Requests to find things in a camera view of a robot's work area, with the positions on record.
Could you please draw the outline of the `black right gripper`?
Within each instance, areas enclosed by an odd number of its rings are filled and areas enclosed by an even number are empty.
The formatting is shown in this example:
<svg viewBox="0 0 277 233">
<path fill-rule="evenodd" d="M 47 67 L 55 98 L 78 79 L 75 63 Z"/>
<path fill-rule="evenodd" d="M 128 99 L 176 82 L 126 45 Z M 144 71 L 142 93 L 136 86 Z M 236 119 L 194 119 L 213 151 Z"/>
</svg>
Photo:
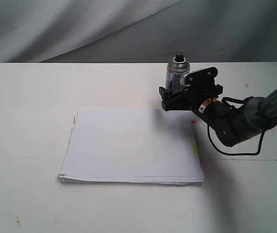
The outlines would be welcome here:
<svg viewBox="0 0 277 233">
<path fill-rule="evenodd" d="M 223 93 L 219 84 L 203 87 L 188 85 L 182 91 L 159 87 L 162 109 L 165 111 L 192 111 L 200 114 L 223 114 L 223 103 L 218 100 Z"/>
</svg>

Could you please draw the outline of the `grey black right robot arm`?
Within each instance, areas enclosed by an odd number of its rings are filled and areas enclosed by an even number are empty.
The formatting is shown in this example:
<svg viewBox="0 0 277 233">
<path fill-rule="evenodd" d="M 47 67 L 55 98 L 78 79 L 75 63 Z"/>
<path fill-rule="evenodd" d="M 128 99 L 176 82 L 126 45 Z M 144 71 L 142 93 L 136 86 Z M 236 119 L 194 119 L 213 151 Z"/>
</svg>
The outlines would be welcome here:
<svg viewBox="0 0 277 233">
<path fill-rule="evenodd" d="M 223 87 L 214 78 L 191 78 L 180 92 L 159 88 L 165 111 L 191 111 L 208 127 L 220 142 L 233 147 L 277 125 L 277 89 L 269 96 L 249 97 L 240 101 L 239 108 L 232 98 L 217 98 Z"/>
</svg>

